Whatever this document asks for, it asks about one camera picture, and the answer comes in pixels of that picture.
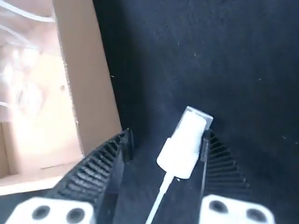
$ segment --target plastic bag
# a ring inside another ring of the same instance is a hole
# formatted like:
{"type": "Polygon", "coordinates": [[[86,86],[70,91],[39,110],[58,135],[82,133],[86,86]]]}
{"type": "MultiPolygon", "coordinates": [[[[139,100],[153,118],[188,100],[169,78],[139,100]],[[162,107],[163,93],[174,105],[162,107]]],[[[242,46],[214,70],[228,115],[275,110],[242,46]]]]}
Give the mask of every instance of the plastic bag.
{"type": "Polygon", "coordinates": [[[44,53],[61,56],[52,1],[0,0],[0,122],[41,110],[45,94],[30,73],[44,53]]]}

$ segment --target cardboard box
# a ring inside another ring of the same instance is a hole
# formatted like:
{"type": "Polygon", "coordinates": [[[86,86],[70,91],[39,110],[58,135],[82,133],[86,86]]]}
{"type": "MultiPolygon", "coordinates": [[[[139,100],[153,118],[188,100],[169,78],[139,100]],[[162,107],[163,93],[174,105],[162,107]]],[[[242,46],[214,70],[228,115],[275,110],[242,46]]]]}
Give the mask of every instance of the cardboard box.
{"type": "MultiPolygon", "coordinates": [[[[7,2],[37,13],[44,1],[7,2]]],[[[0,72],[13,74],[13,91],[6,96],[13,106],[0,111],[8,121],[0,124],[0,195],[53,187],[84,155],[121,131],[93,1],[53,0],[48,6],[56,23],[6,18],[16,21],[11,27],[29,43],[4,41],[0,31],[0,60],[6,62],[0,72]],[[15,99],[24,83],[34,84],[43,97],[34,115],[15,99]]]]}

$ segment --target black fabric background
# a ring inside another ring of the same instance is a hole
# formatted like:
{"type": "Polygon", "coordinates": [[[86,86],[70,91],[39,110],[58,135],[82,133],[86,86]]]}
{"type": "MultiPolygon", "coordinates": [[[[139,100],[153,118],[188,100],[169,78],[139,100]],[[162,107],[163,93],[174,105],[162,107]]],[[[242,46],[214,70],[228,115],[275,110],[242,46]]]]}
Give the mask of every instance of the black fabric background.
{"type": "MultiPolygon", "coordinates": [[[[164,175],[156,157],[187,105],[214,116],[256,202],[277,223],[299,223],[299,3],[94,3],[121,122],[136,140],[114,223],[145,222],[164,175]]],[[[196,223],[201,172],[198,164],[189,180],[174,181],[154,223],[196,223]]]]}

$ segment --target bolt hole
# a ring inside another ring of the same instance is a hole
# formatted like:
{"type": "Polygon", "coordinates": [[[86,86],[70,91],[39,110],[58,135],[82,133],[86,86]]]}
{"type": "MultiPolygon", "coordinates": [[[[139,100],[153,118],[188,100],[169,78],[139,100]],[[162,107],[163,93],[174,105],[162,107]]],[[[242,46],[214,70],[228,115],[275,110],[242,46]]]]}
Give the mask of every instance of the bolt hole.
{"type": "Polygon", "coordinates": [[[223,202],[220,202],[220,201],[211,201],[209,208],[211,210],[214,210],[219,213],[228,213],[227,206],[223,202]]]}
{"type": "Polygon", "coordinates": [[[85,212],[83,209],[72,209],[67,213],[66,221],[71,224],[79,223],[83,220],[85,212]]]}
{"type": "Polygon", "coordinates": [[[50,212],[50,207],[48,205],[42,205],[36,208],[32,213],[32,218],[34,220],[41,220],[48,216],[50,212]]]}
{"type": "Polygon", "coordinates": [[[248,209],[246,216],[247,218],[259,223],[265,223],[267,221],[265,214],[257,209],[248,209]]]}

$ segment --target white spray nozzle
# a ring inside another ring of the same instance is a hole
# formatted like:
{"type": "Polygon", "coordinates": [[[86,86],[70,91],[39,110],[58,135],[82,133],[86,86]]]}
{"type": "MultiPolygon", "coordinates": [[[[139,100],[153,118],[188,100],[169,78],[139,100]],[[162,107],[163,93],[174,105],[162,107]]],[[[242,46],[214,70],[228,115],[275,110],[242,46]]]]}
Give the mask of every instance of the white spray nozzle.
{"type": "Polygon", "coordinates": [[[157,158],[157,164],[166,172],[159,194],[146,224],[151,224],[164,194],[174,177],[188,179],[199,157],[204,131],[210,128],[213,117],[187,107],[175,132],[168,138],[157,158]]]}

